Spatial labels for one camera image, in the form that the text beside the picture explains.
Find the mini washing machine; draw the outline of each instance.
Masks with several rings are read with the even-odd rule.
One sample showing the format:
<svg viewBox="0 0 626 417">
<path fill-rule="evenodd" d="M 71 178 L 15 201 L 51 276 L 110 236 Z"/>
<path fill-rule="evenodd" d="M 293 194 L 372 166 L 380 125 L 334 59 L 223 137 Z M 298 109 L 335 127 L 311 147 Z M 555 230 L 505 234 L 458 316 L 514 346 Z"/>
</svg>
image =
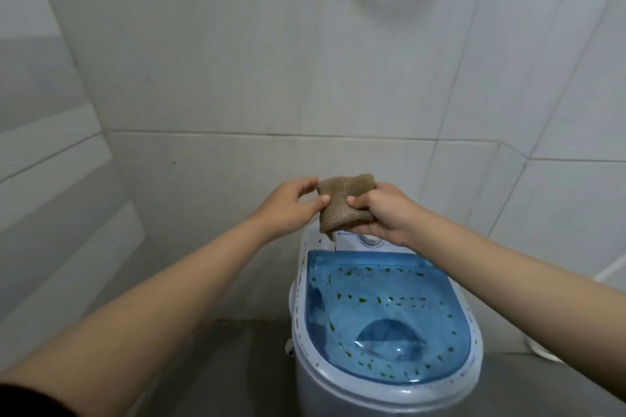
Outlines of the mini washing machine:
<svg viewBox="0 0 626 417">
<path fill-rule="evenodd" d="M 445 415 L 483 342 L 458 284 L 411 250 L 312 223 L 289 294 L 302 414 Z"/>
</svg>

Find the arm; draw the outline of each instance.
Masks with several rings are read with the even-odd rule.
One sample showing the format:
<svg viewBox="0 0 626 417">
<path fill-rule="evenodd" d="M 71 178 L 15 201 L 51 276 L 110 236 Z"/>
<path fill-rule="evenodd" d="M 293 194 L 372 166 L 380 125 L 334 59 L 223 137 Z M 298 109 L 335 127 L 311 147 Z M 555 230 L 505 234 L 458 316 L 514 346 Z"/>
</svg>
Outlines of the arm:
<svg viewBox="0 0 626 417">
<path fill-rule="evenodd" d="M 395 186 L 358 198 L 376 221 L 352 229 L 423 255 L 524 333 L 626 400 L 626 294 L 520 254 L 419 207 Z"/>
<path fill-rule="evenodd" d="M 246 262 L 328 204 L 327 195 L 298 203 L 316 185 L 316 177 L 281 184 L 251 218 L 97 310 L 3 381 L 37 389 L 81 415 L 121 414 Z"/>
</svg>

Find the blue plastic lid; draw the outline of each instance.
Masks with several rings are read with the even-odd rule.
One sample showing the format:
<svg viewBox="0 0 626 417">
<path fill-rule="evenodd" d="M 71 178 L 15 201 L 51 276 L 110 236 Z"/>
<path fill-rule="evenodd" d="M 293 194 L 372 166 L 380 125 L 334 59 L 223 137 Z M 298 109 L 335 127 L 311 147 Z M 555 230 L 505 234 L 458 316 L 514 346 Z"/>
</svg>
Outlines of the blue plastic lid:
<svg viewBox="0 0 626 417">
<path fill-rule="evenodd" d="M 309 251 L 306 325 L 333 366 L 384 384 L 446 378 L 471 334 L 447 275 L 416 254 Z"/>
</svg>

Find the gray floor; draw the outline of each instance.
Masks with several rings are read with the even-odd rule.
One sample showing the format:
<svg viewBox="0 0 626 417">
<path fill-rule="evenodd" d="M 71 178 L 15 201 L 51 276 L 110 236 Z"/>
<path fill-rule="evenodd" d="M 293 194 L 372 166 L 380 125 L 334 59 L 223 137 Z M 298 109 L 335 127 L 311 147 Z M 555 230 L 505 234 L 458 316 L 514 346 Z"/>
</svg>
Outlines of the gray floor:
<svg viewBox="0 0 626 417">
<path fill-rule="evenodd" d="M 289 323 L 207 326 L 170 366 L 142 417 L 297 416 Z M 626 405 L 581 374 L 525 354 L 485 358 L 478 386 L 455 415 L 626 417 Z"/>
</svg>

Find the burlap cloth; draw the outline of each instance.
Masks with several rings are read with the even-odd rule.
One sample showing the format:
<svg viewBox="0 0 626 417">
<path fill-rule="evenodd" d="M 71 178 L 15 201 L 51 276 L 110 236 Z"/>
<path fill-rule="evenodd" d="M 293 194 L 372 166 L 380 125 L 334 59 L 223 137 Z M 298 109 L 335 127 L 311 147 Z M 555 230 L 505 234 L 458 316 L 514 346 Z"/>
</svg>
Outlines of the burlap cloth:
<svg viewBox="0 0 626 417">
<path fill-rule="evenodd" d="M 366 221 L 372 221 L 372 214 L 363 209 L 354 209 L 348 206 L 346 198 L 360 196 L 373 190 L 376 183 L 370 174 L 358 177 L 333 177 L 317 184 L 317 193 L 330 195 L 331 202 L 319 214 L 319 232 L 333 232 L 342 226 L 349 226 Z"/>
</svg>

